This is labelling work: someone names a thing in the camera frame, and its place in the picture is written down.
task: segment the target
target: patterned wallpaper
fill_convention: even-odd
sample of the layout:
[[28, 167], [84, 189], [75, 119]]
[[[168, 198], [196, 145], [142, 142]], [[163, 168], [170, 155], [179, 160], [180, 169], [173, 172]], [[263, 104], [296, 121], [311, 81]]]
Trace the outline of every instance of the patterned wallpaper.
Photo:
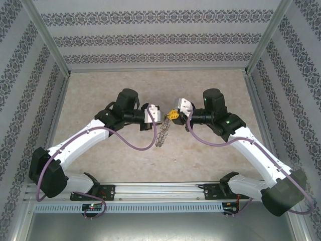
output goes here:
[[1, 0], [0, 9], [0, 240], [6, 240], [65, 77], [20, 1]]
[[280, 0], [34, 1], [71, 70], [246, 67]]
[[312, 240], [321, 240], [320, 13], [314, 0], [293, 1], [252, 73], [279, 158], [308, 177]]

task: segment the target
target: yellow object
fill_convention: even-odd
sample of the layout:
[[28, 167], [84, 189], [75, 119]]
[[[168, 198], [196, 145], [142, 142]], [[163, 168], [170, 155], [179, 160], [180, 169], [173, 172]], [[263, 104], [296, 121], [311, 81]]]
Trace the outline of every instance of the yellow object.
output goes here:
[[170, 113], [168, 113], [167, 118], [170, 120], [177, 119], [179, 114], [176, 109], [172, 109]]

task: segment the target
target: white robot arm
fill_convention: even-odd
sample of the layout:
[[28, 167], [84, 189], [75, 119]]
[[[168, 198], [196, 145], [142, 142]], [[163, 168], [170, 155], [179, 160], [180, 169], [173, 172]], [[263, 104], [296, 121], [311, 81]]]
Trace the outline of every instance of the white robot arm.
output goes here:
[[[176, 101], [175, 113], [172, 121], [178, 125], [185, 125], [191, 110], [193, 110], [190, 125], [207, 125], [225, 142], [237, 138], [231, 145], [235, 147], [258, 170], [264, 181], [244, 177], [237, 172], [231, 172], [220, 180], [220, 189], [228, 193], [243, 194], [260, 200], [274, 215], [281, 216], [295, 204], [303, 200], [304, 195], [280, 171], [285, 171], [303, 189], [306, 185], [306, 175], [301, 170], [293, 171], [289, 166], [273, 156], [251, 133], [245, 122], [235, 114], [227, 112], [224, 96], [218, 89], [208, 89], [203, 93], [204, 109], [196, 109], [184, 98]], [[276, 167], [268, 157], [256, 146], [259, 145], [278, 165]]]
[[[131, 89], [124, 89], [118, 95], [116, 102], [112, 102], [104, 110], [100, 111], [78, 133], [46, 151], [43, 148], [36, 149], [33, 153], [29, 177], [37, 184], [40, 173], [49, 158], [59, 151], [64, 144], [72, 140], [46, 169], [41, 183], [41, 190], [48, 197], [55, 197], [62, 191], [89, 193], [96, 196], [99, 183], [94, 177], [88, 173], [75, 174], [66, 170], [80, 155], [112, 135], [106, 129], [89, 131], [90, 129], [107, 127], [113, 131], [118, 131], [128, 124], [140, 124], [141, 131], [150, 130], [152, 119], [147, 113], [147, 108], [156, 123], [162, 122], [162, 113], [158, 106], [146, 103], [141, 109], [138, 109], [138, 107], [138, 93]], [[84, 131], [88, 131], [88, 133], [75, 138]]]

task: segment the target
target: cable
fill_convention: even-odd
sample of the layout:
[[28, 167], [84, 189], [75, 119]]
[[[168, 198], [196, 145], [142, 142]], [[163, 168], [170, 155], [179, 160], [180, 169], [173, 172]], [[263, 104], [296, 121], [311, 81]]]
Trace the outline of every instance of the cable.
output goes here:
[[224, 212], [233, 215], [233, 217], [238, 216], [238, 215], [240, 215], [240, 213], [242, 213], [246, 208], [249, 207], [249, 204], [250, 204], [252, 201], [253, 201], [253, 198], [250, 198], [250, 199], [246, 202], [246, 204], [244, 205], [244, 207], [243, 207], [241, 210], [239, 210], [237, 213], [232, 213], [232, 212], [230, 212], [230, 211], [225, 211], [225, 210], [224, 210]]
[[[69, 141], [67, 141], [64, 145], [61, 146], [60, 149], [58, 149], [50, 158], [49, 160], [46, 162], [46, 164], [44, 165], [42, 171], [41, 171], [41, 174], [39, 176], [39, 179], [38, 179], [38, 183], [37, 183], [37, 192], [36, 192], [36, 200], [38, 202], [41, 202], [42, 200], [44, 200], [44, 198], [46, 197], [46, 195], [44, 195], [43, 197], [40, 198], [40, 186], [41, 186], [41, 183], [42, 183], [42, 179], [45, 175], [45, 172], [46, 172], [46, 169], [48, 168], [49, 164], [54, 160], [54, 158], [59, 154], [61, 153], [69, 144], [71, 144], [73, 141], [75, 141], [77, 138], [79, 138], [80, 136], [84, 135], [84, 134], [87, 134], [91, 131], [94, 131], [94, 130], [107, 130], [113, 134], [115, 134], [116, 136], [118, 136], [123, 142], [125, 142], [128, 146], [130, 146], [131, 148], [137, 150], [137, 151], [146, 151], [148, 150], [149, 148], [151, 148], [155, 141], [156, 141], [156, 135], [157, 135], [157, 129], [156, 129], [156, 123], [155, 123], [155, 120], [153, 118], [153, 116], [151, 115], [150, 111], [149, 111], [149, 107], [147, 107], [147, 113], [149, 115], [149, 117], [151, 118], [151, 121], [152, 121], [152, 125], [153, 125], [153, 128], [154, 128], [154, 137], [153, 137], [153, 140], [151, 142], [151, 144], [149, 144], [147, 147], [145, 148], [138, 148], [138, 147], [135, 147], [133, 146], [131, 143], [129, 143], [128, 141], [126, 141], [119, 133], [117, 133], [116, 131], [110, 129], [110, 128], [107, 128], [107, 127], [94, 127], [94, 128], [90, 128], [88, 130], [85, 130], [77, 135], [75, 135], [73, 138], [71, 138]], [[102, 200], [104, 202], [103, 199], [99, 198], [99, 197], [95, 197], [95, 196], [92, 196], [92, 195], [89, 195], [89, 194], [86, 194], [85, 196], [88, 196], [88, 197], [91, 197], [91, 198], [95, 198], [95, 199], [98, 199], [98, 200]]]
[[240, 207], [240, 194], [236, 194], [236, 198], [237, 198], [237, 207], [236, 208], [239, 208]]
[[104, 204], [104, 209], [103, 209], [99, 214], [97, 214], [97, 215], [94, 216], [94, 217], [88, 217], [88, 216], [86, 216], [86, 213], [87, 213], [87, 211], [88, 211], [88, 209], [86, 209], [85, 212], [84, 212], [85, 219], [87, 219], [87, 218], [90, 218], [90, 219], [98, 218], [98, 217], [100, 217], [101, 215], [103, 215], [103, 214], [105, 213], [105, 211], [107, 210], [107, 204], [106, 204], [106, 202], [105, 202], [104, 199], [102, 199], [102, 198], [100, 198], [100, 197], [93, 196], [93, 195], [89, 195], [89, 194], [83, 193], [83, 192], [74, 192], [74, 193], [77, 193], [77, 194], [79, 194], [79, 195], [83, 195], [83, 196], [86, 196], [86, 197], [90, 197], [90, 198], [97, 199], [97, 200], [101, 201], [101, 203]]
[[192, 134], [192, 136], [198, 140], [199, 142], [205, 144], [205, 145], [208, 145], [208, 146], [212, 146], [212, 147], [225, 147], [225, 146], [228, 146], [234, 142], [237, 142], [237, 141], [247, 141], [247, 142], [250, 142], [251, 144], [255, 145], [273, 164], [274, 166], [277, 167], [277, 169], [279, 169], [281, 171], [281, 173], [286, 176], [296, 187], [297, 189], [299, 189], [299, 191], [305, 196], [305, 198], [309, 201], [309, 204], [310, 204], [310, 209], [308, 211], [305, 211], [305, 212], [298, 212], [298, 211], [294, 211], [294, 210], [288, 210], [289, 212], [292, 212], [292, 213], [295, 213], [295, 214], [301, 214], [301, 215], [307, 215], [307, 214], [310, 214], [314, 211], [314, 204], [313, 204], [313, 201], [312, 199], [309, 197], [309, 195], [306, 193], [306, 191], [292, 178], [290, 177], [290, 175], [287, 174], [287, 172], [285, 172], [281, 166], [258, 144], [256, 143], [254, 140], [251, 140], [251, 139], [248, 139], [248, 138], [244, 138], [244, 137], [238, 137], [238, 138], [235, 138], [229, 142], [226, 142], [226, 143], [222, 143], [222, 144], [215, 144], [215, 143], [210, 143], [210, 142], [207, 142], [207, 141], [204, 141], [202, 140], [201, 138], [199, 138], [193, 131], [193, 129], [191, 128], [191, 119], [192, 119], [192, 115], [193, 115], [193, 110], [190, 111], [190, 115], [187, 119], [187, 126], [188, 126], [188, 129], [190, 131], [190, 133]]

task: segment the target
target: beige marble surface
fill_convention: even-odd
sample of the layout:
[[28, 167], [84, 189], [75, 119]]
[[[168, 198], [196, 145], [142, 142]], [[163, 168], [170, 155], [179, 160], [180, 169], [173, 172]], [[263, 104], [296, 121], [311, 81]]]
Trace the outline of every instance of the beige marble surface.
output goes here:
[[[240, 70], [73, 73], [59, 119], [54, 144], [86, 126], [95, 114], [115, 101], [123, 88], [139, 94], [140, 104], [159, 105], [168, 113], [177, 97], [203, 107], [202, 93], [218, 88], [225, 96], [228, 111], [239, 115], [260, 140], [258, 125]], [[222, 143], [206, 126], [195, 126], [203, 139]], [[140, 132], [139, 125], [119, 131], [130, 143], [145, 147], [152, 130]], [[161, 148], [139, 152], [112, 136], [92, 147], [68, 168], [89, 172], [100, 182], [184, 182], [218, 181], [231, 171], [260, 178], [253, 166], [233, 147], [214, 148], [198, 143], [183, 126], [172, 124]]]

